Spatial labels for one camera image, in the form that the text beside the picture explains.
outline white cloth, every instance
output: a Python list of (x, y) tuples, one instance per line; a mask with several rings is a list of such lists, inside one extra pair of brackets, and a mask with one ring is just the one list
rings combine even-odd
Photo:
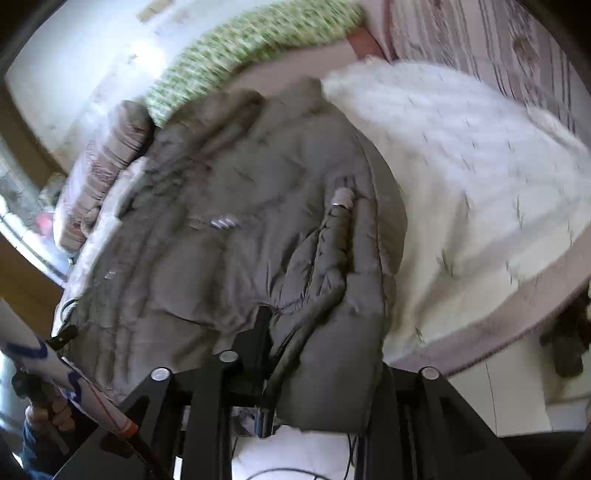
[(325, 97), (386, 159), (408, 216), (388, 363), (482, 319), (591, 220), (591, 157), (550, 113), (441, 66), (370, 57)]
[(51, 330), (52, 336), (57, 335), (61, 328), (63, 314), (66, 314), (66, 312), (62, 313), (62, 310), (66, 303), (80, 297), (89, 288), (90, 274), (105, 245), (119, 229), (121, 207), (144, 175), (147, 160), (147, 157), (141, 157), (132, 162), (129, 167), (119, 173), (117, 180), (109, 190), (95, 222), (95, 227), (80, 250), (80, 255), (72, 268), (64, 293), (56, 308)]

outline green patterned blanket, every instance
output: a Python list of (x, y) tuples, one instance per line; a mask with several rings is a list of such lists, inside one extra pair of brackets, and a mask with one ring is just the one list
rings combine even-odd
[(154, 122), (163, 126), (184, 103), (218, 90), (249, 63), (288, 48), (340, 40), (363, 21), (346, 0), (293, 0), (247, 12), (186, 47), (146, 95)]

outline human hand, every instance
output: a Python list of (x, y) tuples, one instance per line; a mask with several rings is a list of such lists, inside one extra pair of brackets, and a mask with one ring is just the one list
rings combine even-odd
[[(49, 398), (49, 402), (53, 410), (51, 423), (61, 432), (72, 432), (76, 428), (76, 424), (72, 418), (72, 410), (68, 405), (68, 401), (55, 388), (52, 398)], [(45, 433), (49, 420), (47, 409), (29, 405), (25, 410), (25, 418), (33, 430), (39, 433)]]

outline tile floor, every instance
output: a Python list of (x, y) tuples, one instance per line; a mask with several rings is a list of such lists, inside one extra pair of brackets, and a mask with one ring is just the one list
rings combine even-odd
[[(584, 428), (580, 411), (563, 407), (554, 412), (554, 422), (546, 412), (543, 388), (544, 352), (537, 336), (524, 338), (450, 379), (498, 436), (543, 432), (553, 429)], [(343, 478), (348, 460), (348, 441), (343, 434), (302, 433), (281, 427), (272, 437), (240, 439), (236, 446), (232, 473), (245, 480), (255, 472), (273, 467), (295, 467), (320, 473), (333, 480)], [(354, 469), (347, 476), (352, 479)], [(261, 475), (264, 480), (301, 480), (293, 472)]]

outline striped fabric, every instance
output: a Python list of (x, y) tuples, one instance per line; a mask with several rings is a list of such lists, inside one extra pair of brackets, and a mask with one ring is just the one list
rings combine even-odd
[(393, 57), (471, 74), (548, 109), (591, 146), (591, 96), (550, 33), (517, 0), (386, 0)]
[(76, 161), (61, 191), (53, 219), (56, 245), (77, 252), (86, 236), (81, 223), (100, 206), (119, 172), (151, 140), (154, 124), (146, 107), (125, 100), (108, 116)]

